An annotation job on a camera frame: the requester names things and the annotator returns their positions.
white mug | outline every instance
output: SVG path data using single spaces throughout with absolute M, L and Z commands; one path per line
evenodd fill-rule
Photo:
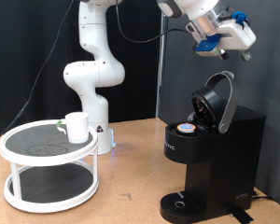
M 81 144 L 89 140 L 88 114 L 84 112 L 75 112 L 65 116 L 67 137 L 70 143 Z M 56 126 L 60 132 L 66 134 L 65 129 L 60 128 L 59 121 Z

coffee machine lid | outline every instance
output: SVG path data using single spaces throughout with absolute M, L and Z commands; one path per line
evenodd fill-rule
M 214 87 L 220 80 L 226 78 L 231 85 L 230 98 L 224 106 L 220 98 L 214 92 Z M 240 100 L 240 87 L 231 72 L 223 71 L 208 79 L 200 90 L 192 94 L 192 103 L 196 114 L 206 120 L 218 123 L 218 131 L 226 133 L 230 128 L 231 121 Z

coffee machine drip tray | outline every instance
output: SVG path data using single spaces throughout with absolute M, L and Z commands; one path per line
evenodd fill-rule
M 168 194 L 161 199 L 161 215 L 170 222 L 176 217 L 183 223 L 192 223 L 203 219 L 204 212 L 185 191 Z

gray wall panel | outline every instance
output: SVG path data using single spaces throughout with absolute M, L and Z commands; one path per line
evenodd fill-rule
M 280 1 L 222 2 L 242 10 L 251 19 L 258 37 L 250 50 L 252 61 L 243 62 L 238 51 L 230 51 L 226 62 L 203 58 L 192 51 L 194 40 L 190 35 L 168 34 L 160 118 L 166 123 L 186 120 L 193 111 L 191 94 L 213 74 L 233 72 L 242 89 L 240 105 L 267 116 L 256 186 L 280 203 Z M 170 19 L 168 28 L 184 28 L 188 22 L 187 16 Z M 223 98 L 228 89 L 227 82 L 217 87 Z

mug handle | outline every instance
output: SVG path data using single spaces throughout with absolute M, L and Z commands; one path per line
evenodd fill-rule
M 59 120 L 57 123 L 56 123 L 56 128 L 58 129 L 59 132 L 62 132 L 64 134 L 66 134 L 66 130 L 61 128 L 60 125 L 63 123 L 62 120 Z

